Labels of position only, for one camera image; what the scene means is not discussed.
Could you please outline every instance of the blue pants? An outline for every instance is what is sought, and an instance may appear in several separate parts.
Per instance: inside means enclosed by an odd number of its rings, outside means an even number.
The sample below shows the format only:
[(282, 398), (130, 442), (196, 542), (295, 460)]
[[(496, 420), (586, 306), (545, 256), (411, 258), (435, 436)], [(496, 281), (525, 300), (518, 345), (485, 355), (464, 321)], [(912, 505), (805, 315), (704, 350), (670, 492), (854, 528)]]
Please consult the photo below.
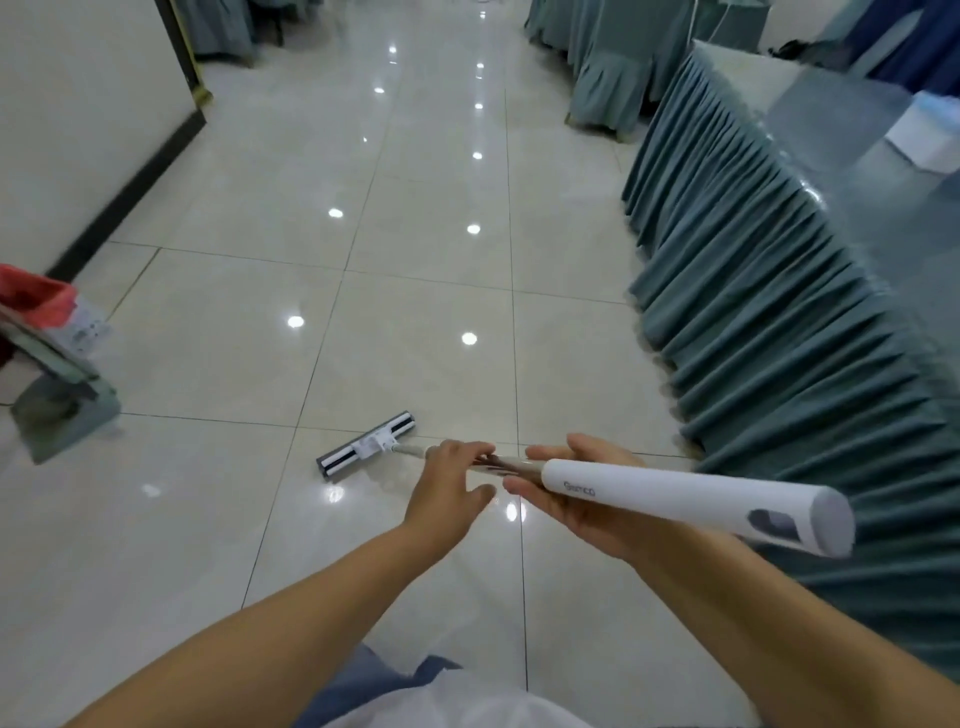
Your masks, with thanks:
[(330, 682), (313, 696), (293, 728), (320, 728), (380, 695), (404, 688), (421, 688), (432, 683), (441, 670), (459, 668), (443, 657), (430, 655), (414, 674), (401, 675), (361, 644)]

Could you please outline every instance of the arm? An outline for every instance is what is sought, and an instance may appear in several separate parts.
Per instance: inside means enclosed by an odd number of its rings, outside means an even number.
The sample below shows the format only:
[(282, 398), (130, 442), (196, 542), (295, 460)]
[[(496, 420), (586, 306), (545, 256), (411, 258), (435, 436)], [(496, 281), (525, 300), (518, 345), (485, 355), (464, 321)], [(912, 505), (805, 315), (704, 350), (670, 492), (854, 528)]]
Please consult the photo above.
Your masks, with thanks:
[[(636, 465), (585, 435), (529, 457)], [(727, 534), (504, 486), (610, 556), (623, 559), (778, 728), (956, 726), (960, 689), (814, 596)]]
[(444, 442), (403, 523), (144, 667), (65, 728), (289, 726), (400, 593), (467, 535), (493, 498), (467, 467), (493, 445)]

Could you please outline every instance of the person's left arm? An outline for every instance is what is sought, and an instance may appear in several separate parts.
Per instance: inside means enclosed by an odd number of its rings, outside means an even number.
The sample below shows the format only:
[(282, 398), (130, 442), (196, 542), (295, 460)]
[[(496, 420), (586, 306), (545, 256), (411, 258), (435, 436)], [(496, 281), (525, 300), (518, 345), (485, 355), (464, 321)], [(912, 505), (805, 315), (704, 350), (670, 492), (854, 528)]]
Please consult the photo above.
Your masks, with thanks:
[(495, 489), (467, 490), (489, 443), (430, 454), (403, 523), (323, 571), (223, 619), (90, 705), (64, 728), (291, 725), (418, 576), (467, 535)]

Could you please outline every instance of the blue curtain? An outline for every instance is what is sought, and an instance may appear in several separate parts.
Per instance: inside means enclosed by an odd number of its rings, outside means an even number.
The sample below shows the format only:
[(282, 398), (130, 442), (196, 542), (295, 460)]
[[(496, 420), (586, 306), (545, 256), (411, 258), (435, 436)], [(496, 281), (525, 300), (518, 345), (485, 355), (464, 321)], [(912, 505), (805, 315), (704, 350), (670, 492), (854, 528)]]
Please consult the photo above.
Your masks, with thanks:
[(957, 0), (874, 0), (847, 36), (856, 57), (909, 12), (923, 8), (920, 24), (871, 78), (910, 91), (960, 96), (960, 2)]

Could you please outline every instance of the person's left hand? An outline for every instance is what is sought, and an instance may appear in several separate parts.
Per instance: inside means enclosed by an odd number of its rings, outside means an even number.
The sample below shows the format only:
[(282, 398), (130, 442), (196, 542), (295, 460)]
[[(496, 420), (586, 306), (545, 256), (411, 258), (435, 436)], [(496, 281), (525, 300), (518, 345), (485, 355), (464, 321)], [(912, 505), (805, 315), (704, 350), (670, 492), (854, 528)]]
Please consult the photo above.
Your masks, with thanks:
[(477, 516), (496, 495), (496, 488), (490, 483), (467, 490), (467, 468), (474, 458), (493, 451), (492, 443), (444, 440), (427, 455), (403, 525), (435, 549), (438, 559), (463, 541)]

